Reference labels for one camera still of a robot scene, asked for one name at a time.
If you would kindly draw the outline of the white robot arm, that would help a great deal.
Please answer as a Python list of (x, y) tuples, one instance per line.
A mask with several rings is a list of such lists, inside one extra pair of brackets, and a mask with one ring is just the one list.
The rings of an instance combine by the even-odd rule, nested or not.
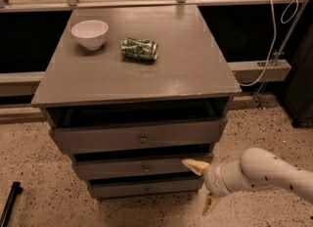
[(229, 162), (210, 164), (195, 159), (181, 162), (203, 178), (208, 191), (203, 215), (212, 213), (223, 197), (239, 191), (279, 188), (313, 203), (313, 173), (260, 148), (247, 149), (238, 159)]

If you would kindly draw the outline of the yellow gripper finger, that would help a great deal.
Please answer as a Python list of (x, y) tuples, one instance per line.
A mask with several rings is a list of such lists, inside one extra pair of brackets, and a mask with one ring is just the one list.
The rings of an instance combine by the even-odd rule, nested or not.
[(218, 203), (218, 199), (211, 193), (208, 193), (205, 196), (202, 215), (203, 216), (209, 215), (213, 211), (217, 203)]
[(183, 159), (182, 163), (198, 176), (202, 176), (209, 168), (209, 163), (195, 159)]

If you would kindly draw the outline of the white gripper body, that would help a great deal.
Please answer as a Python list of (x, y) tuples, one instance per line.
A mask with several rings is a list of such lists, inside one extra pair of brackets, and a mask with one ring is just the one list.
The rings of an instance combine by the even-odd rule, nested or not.
[(207, 190), (216, 198), (230, 194), (221, 175), (221, 164), (211, 164), (203, 175)]

